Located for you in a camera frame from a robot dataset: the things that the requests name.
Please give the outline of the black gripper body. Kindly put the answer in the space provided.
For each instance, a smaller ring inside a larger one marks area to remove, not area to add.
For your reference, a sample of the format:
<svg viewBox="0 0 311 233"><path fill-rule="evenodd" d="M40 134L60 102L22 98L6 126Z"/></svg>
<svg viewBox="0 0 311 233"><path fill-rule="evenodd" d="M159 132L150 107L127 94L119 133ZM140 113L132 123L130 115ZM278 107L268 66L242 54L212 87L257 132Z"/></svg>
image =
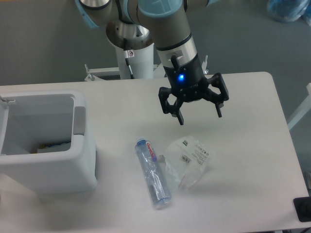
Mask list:
<svg viewBox="0 0 311 233"><path fill-rule="evenodd" d="M164 66L170 88L162 88L162 101L167 102L169 95L174 95L177 102L200 100L208 89L207 79L201 68L198 55L184 64L180 64L176 54L169 60L171 67Z"/></svg>

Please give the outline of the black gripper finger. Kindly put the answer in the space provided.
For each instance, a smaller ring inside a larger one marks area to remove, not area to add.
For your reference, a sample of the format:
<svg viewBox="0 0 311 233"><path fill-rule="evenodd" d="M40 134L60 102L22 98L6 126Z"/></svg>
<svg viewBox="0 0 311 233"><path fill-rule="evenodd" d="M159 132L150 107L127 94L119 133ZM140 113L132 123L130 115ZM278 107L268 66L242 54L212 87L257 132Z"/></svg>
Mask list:
<svg viewBox="0 0 311 233"><path fill-rule="evenodd" d="M212 91L210 86L218 89L219 93ZM221 73L204 79L203 99L214 103L218 117L222 117L221 108L224 106L224 102L229 100L229 93Z"/></svg>
<svg viewBox="0 0 311 233"><path fill-rule="evenodd" d="M168 98L170 95L176 97L174 104L170 104ZM182 104L184 103L183 97L172 88L160 87L158 93L159 101L164 114L171 114L178 119L180 125L184 125L184 118L180 111Z"/></svg>

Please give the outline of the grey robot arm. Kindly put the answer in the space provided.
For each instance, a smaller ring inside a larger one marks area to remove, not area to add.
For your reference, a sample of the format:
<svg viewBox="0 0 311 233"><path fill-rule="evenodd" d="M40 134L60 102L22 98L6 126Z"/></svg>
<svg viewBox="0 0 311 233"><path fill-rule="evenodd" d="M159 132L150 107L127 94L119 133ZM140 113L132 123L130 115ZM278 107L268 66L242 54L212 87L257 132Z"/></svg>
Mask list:
<svg viewBox="0 0 311 233"><path fill-rule="evenodd" d="M184 124L180 108L204 99L215 104L219 117L229 94L221 73L206 78L191 34L187 13L207 7L208 0L78 0L77 6L95 25L119 20L139 25L149 36L170 87L159 89L162 111Z"/></svg>

